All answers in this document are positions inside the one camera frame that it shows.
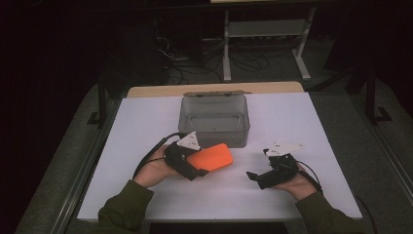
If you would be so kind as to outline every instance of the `white table surface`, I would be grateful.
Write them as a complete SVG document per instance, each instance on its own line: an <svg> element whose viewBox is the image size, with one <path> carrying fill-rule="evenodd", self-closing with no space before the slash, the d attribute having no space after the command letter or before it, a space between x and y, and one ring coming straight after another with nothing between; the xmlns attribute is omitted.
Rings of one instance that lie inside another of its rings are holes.
<svg viewBox="0 0 413 234"><path fill-rule="evenodd" d="M304 144L292 153L318 175L330 204L353 218L361 213L337 163L307 93L245 95L250 130L245 148L231 148L231 166L189 181L171 177L155 187L149 221L292 220L295 201L276 189L261 190L245 172L271 170L262 150L274 141ZM125 98L101 154L78 218L97 220L107 199L118 194L141 158L163 137L178 132L182 97Z"/></svg>

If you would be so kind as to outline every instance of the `person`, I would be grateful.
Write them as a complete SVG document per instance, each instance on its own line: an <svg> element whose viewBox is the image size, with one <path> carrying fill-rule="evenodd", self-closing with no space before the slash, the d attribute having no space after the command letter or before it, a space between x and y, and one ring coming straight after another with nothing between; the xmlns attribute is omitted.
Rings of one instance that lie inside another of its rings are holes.
<svg viewBox="0 0 413 234"><path fill-rule="evenodd" d="M163 145L149 160L162 158L166 148ZM107 200L99 210L98 224L92 233L137 233L154 194L148 188L176 175L178 173L164 160L147 163L118 195ZM308 233L364 233L360 223L332 208L302 175L297 174L292 180L272 188L284 190L297 200L296 207L303 216Z"/></svg>

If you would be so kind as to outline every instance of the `gray plastic box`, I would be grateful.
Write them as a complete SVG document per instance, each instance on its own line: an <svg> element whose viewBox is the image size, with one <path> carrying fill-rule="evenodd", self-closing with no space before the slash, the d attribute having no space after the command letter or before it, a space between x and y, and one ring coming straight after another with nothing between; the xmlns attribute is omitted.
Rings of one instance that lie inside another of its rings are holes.
<svg viewBox="0 0 413 234"><path fill-rule="evenodd" d="M202 148L219 143L243 148L249 132L246 97L231 93L185 96L178 129L185 134L197 132Z"/></svg>

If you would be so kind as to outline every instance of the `dark green sleeve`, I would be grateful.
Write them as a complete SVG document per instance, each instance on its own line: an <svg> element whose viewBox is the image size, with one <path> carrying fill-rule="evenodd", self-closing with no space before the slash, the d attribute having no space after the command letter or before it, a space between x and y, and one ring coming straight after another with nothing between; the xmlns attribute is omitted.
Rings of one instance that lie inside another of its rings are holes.
<svg viewBox="0 0 413 234"><path fill-rule="evenodd" d="M332 208L318 192L296 204L309 233L365 233L361 224Z"/></svg>
<svg viewBox="0 0 413 234"><path fill-rule="evenodd" d="M98 224L92 233L136 233L145 218L153 192L133 180L118 195L107 200L98 213Z"/></svg>

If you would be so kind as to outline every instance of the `orange object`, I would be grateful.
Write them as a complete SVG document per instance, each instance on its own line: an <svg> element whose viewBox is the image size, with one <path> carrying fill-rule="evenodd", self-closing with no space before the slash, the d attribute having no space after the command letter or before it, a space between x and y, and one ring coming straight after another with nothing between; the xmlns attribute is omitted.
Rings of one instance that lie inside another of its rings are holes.
<svg viewBox="0 0 413 234"><path fill-rule="evenodd" d="M194 168L204 169L209 172L228 166L233 162L231 151L225 143L203 149L186 159Z"/></svg>

